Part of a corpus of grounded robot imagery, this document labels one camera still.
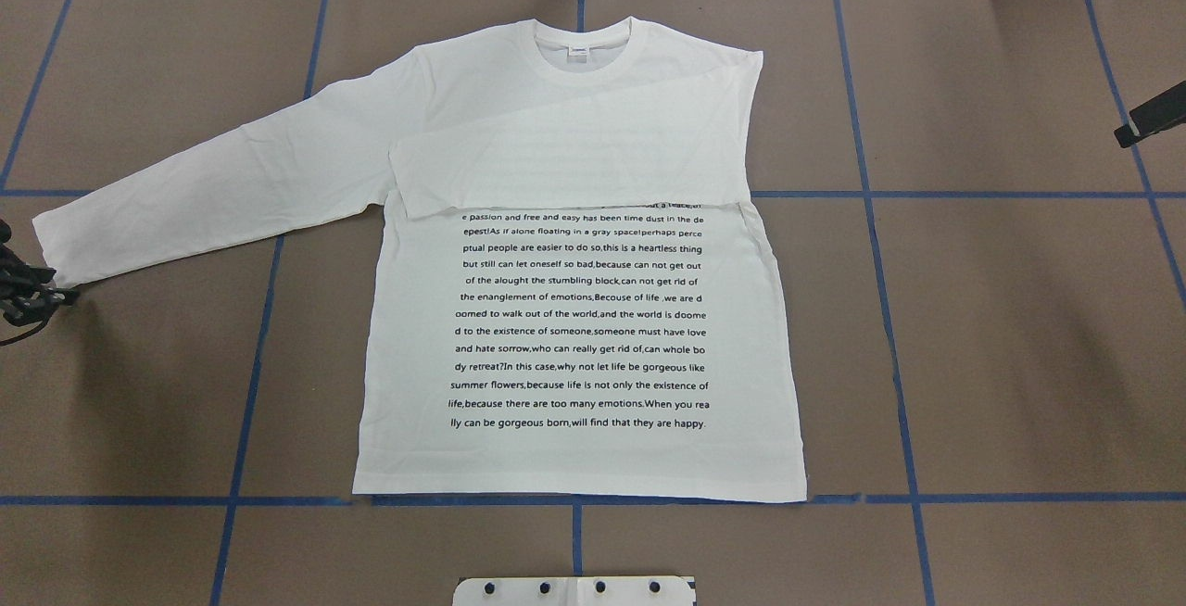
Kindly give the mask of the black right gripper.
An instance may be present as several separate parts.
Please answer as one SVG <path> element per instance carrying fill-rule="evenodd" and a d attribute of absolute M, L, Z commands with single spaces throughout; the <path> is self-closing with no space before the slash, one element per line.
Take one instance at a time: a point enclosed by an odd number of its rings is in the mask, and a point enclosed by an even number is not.
<path fill-rule="evenodd" d="M 1114 130 L 1121 147 L 1131 147 L 1153 134 L 1182 125 L 1186 115 L 1186 82 L 1168 88 L 1148 102 L 1133 108 L 1126 123 Z"/>

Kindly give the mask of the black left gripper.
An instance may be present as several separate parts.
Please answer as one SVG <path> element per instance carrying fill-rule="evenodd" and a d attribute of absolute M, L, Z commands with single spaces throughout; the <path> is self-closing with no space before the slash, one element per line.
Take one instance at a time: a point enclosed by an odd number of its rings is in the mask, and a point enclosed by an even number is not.
<path fill-rule="evenodd" d="M 75 289 L 55 286 L 56 270 L 30 267 L 6 245 L 11 227 L 1 221 L 1 310 L 5 323 L 12 326 L 33 324 L 44 328 L 51 315 L 62 306 L 72 306 L 79 295 Z"/>

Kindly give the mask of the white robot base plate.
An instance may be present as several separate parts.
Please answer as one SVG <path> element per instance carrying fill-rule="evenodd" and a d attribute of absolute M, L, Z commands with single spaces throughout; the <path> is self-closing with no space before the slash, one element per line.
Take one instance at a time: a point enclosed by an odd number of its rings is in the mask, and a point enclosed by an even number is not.
<path fill-rule="evenodd" d="M 453 605 L 696 605 L 694 579 L 676 575 L 465 579 Z"/>

